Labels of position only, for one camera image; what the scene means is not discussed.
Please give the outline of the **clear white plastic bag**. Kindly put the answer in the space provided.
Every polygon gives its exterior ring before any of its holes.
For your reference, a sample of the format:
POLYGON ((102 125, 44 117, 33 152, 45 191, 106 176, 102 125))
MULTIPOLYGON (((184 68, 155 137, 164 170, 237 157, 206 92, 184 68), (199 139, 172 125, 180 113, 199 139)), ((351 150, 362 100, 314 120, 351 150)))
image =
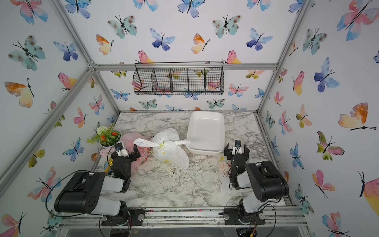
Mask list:
POLYGON ((218 177, 220 181, 221 192, 223 194, 230 194, 230 176, 231 162, 225 157, 221 157, 218 165, 218 177))

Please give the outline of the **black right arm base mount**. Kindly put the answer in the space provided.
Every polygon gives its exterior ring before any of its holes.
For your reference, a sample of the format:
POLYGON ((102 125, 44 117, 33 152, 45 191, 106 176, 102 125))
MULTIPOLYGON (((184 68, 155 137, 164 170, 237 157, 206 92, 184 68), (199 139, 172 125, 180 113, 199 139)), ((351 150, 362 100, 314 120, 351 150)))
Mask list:
POLYGON ((264 225, 265 218, 261 218, 263 212, 245 213, 243 210, 235 208, 224 208, 219 212, 219 216, 224 219, 225 225, 264 225))

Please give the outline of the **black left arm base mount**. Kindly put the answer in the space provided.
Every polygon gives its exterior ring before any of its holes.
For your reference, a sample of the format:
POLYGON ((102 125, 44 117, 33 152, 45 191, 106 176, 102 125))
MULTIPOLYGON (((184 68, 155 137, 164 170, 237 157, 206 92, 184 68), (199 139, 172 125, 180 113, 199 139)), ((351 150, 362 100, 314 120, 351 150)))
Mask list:
POLYGON ((106 220, 100 223, 101 227, 142 226, 145 214, 144 209, 121 210, 116 216, 106 216, 106 220))

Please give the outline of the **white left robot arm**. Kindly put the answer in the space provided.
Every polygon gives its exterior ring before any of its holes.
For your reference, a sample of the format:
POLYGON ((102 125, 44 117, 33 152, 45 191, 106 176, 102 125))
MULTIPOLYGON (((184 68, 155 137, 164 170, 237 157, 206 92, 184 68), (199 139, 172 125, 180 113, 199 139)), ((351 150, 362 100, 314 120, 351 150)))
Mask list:
POLYGON ((125 201, 101 197, 102 193, 125 193, 131 182, 132 163, 141 157, 137 145, 133 152, 122 143, 115 144, 111 154, 110 176, 104 172, 77 171, 58 195, 54 210, 61 213, 103 215, 105 226, 132 224, 132 214, 125 201))

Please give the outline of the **pink plastic bag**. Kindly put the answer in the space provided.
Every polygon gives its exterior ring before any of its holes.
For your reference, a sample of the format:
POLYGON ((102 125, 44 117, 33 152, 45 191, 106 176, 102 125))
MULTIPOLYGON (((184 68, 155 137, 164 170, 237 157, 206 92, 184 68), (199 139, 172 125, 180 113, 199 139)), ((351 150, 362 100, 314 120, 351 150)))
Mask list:
MULTIPOLYGON (((136 139, 144 139, 146 140, 146 137, 142 136, 138 132, 133 132, 133 133, 126 133, 121 137, 120 142, 123 144, 123 147, 127 149, 129 152, 133 152, 133 146, 134 146, 134 141, 136 139)), ((141 167, 144 163, 147 162, 148 159, 148 153, 149 153, 149 148, 142 148, 138 147, 138 150, 141 154, 141 157, 137 160, 132 162, 132 171, 137 170, 139 167, 141 167)), ((111 159, 111 154, 115 151, 115 148, 104 148, 100 151, 101 160, 99 164, 104 168, 105 171, 109 171, 108 169, 108 163, 107 163, 107 158, 111 159)))

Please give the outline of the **lemon print plastic bag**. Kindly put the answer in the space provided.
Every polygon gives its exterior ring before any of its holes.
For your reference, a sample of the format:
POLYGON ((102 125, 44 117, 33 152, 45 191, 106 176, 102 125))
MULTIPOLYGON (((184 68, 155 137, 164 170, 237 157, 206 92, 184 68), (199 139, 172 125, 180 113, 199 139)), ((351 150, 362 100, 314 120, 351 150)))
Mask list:
POLYGON ((182 145, 189 146, 191 141, 181 140, 177 130, 173 128, 158 132, 151 140, 138 138, 133 144, 141 148, 152 148, 153 156, 161 162, 168 162, 179 168, 189 167, 189 157, 182 145))

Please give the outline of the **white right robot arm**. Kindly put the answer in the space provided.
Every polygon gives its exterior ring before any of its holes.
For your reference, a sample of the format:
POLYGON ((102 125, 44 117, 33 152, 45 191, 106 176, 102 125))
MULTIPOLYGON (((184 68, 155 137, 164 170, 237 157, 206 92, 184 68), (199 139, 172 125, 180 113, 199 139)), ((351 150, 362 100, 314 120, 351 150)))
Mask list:
POLYGON ((248 163, 250 150, 236 140, 234 147, 224 148, 224 155, 231 166, 223 172, 229 179, 227 187, 242 190, 252 188, 249 196, 241 199, 236 208, 225 208, 220 215, 226 225, 264 225, 263 209, 277 203, 289 194, 289 186, 271 161, 248 163))

